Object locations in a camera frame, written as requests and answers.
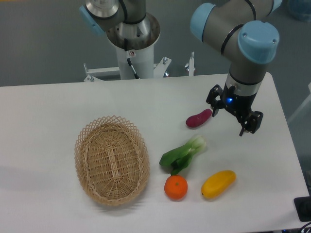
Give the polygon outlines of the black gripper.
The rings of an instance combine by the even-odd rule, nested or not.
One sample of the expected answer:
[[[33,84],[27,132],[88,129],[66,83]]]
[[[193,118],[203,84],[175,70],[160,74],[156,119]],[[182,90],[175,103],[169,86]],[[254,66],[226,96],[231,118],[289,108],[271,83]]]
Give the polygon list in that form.
[[[215,85],[209,91],[206,103],[212,109],[212,117],[215,117],[220,109],[225,109],[227,112],[235,116],[241,124],[239,136],[244,133],[254,134],[261,125],[263,113],[260,111],[252,111],[251,106],[256,94],[251,96],[240,96],[235,94],[235,86],[228,87],[225,84],[224,89],[219,85]]]

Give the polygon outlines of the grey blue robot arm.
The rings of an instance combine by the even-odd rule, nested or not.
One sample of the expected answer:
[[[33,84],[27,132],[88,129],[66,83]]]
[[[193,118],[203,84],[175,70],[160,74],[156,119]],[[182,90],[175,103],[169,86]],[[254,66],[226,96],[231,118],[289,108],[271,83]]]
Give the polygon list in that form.
[[[190,31],[230,62],[224,87],[214,86],[207,103],[215,116],[225,109],[241,124],[241,132],[255,133],[263,113],[252,103],[276,55],[277,29],[262,18],[281,5],[279,0],[231,0],[217,7],[200,5],[190,20]],[[115,47],[122,79],[156,76],[154,45],[160,36],[158,20],[143,0],[87,0],[79,9],[95,34],[106,34]]]

